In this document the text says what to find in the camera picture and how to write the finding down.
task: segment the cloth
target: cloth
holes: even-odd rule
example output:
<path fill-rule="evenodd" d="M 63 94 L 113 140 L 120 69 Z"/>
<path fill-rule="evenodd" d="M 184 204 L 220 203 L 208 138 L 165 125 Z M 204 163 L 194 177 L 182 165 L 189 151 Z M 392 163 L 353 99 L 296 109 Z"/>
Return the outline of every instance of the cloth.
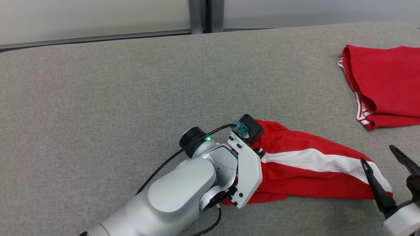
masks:
<path fill-rule="evenodd" d="M 365 154 L 316 135 L 288 130 L 277 122 L 258 123 L 265 133 L 252 148 L 265 152 L 261 158 L 263 179 L 248 203 L 283 200 L 287 195 L 374 199 L 361 158 L 392 196 L 390 184 Z"/>
<path fill-rule="evenodd" d="M 420 124 L 420 48 L 347 45 L 338 65 L 356 93 L 357 120 L 366 128 Z"/>

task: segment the white wall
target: white wall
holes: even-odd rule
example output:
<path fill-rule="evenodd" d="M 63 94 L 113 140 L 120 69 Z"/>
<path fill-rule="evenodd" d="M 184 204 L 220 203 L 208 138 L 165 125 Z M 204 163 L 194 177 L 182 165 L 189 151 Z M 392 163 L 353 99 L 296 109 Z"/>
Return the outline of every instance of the white wall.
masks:
<path fill-rule="evenodd" d="M 225 0 L 224 28 L 276 28 L 359 21 L 420 27 L 420 0 Z"/>
<path fill-rule="evenodd" d="M 189 28 L 188 0 L 0 0 L 0 45 Z"/>

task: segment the black cable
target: black cable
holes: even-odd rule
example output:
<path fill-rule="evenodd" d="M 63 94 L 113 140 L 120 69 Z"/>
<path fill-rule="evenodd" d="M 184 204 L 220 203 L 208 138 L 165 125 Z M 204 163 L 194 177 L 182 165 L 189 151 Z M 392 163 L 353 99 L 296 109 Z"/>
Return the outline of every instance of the black cable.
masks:
<path fill-rule="evenodd" d="M 210 230 L 214 229 L 214 227 L 216 227 L 219 224 L 220 219 L 222 218 L 222 209 L 220 208 L 219 204 L 217 204 L 217 207 L 219 208 L 219 217 L 217 218 L 216 222 L 212 226 L 208 227 L 207 229 L 205 229 L 205 230 L 203 230 L 199 233 L 193 234 L 191 236 L 200 236 L 200 235 L 203 235 L 205 233 L 208 233 Z"/>
<path fill-rule="evenodd" d="M 171 157 L 169 157 L 163 164 L 161 164 L 159 166 L 158 169 L 156 169 L 153 174 L 146 180 L 146 182 L 141 186 L 141 188 L 137 191 L 136 195 L 139 194 L 141 191 L 143 191 L 143 189 L 147 186 L 147 184 L 153 179 L 153 177 L 166 165 L 168 164 L 172 159 L 174 159 L 176 156 L 178 156 L 179 154 L 181 154 L 183 151 L 189 149 L 191 146 L 193 146 L 194 144 L 201 142 L 201 140 L 205 139 L 206 137 L 219 132 L 222 129 L 228 128 L 228 127 L 236 127 L 236 124 L 228 124 L 228 125 L 223 125 L 220 126 L 219 128 L 211 131 L 210 133 L 205 134 L 204 136 L 202 136 L 201 138 L 199 138 L 197 141 L 195 141 L 194 143 L 185 146 L 184 148 L 181 148 L 179 151 L 177 151 L 175 154 L 173 154 Z"/>

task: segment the gray fabric tabletop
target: gray fabric tabletop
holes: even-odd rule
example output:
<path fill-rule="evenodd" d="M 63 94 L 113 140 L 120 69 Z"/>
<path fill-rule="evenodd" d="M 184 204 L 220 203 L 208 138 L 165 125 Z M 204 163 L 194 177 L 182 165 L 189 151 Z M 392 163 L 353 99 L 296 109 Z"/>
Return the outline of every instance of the gray fabric tabletop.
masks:
<path fill-rule="evenodd" d="M 408 172 L 388 145 L 420 162 L 420 126 L 368 131 L 356 120 L 355 95 L 337 66 L 347 44 L 420 47 L 420 31 L 373 22 L 0 53 L 0 235 L 87 230 L 133 197 L 186 129 L 210 131 L 245 113 L 365 153 L 395 200 L 409 199 Z M 222 211 L 208 236 L 376 236 L 384 220 L 373 200 L 290 196 Z M 201 213 L 183 235 L 217 214 Z"/>

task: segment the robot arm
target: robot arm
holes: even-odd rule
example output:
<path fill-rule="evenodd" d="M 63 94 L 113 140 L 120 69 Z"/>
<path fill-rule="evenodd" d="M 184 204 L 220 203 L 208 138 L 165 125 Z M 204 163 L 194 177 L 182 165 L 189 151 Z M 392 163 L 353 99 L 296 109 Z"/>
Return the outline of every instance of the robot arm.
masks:
<path fill-rule="evenodd" d="M 81 236 L 175 236 L 225 198 L 243 207 L 262 181 L 260 157 L 249 147 L 264 132 L 250 115 L 217 143 L 200 128 L 180 140 L 190 159 L 155 181 Z"/>
<path fill-rule="evenodd" d="M 382 224 L 383 232 L 385 236 L 420 236 L 420 167 L 396 146 L 391 145 L 389 149 L 411 174 L 407 178 L 407 187 L 412 193 L 412 199 L 398 206 L 378 183 L 366 160 L 361 159 L 378 209 L 385 216 L 385 222 Z"/>

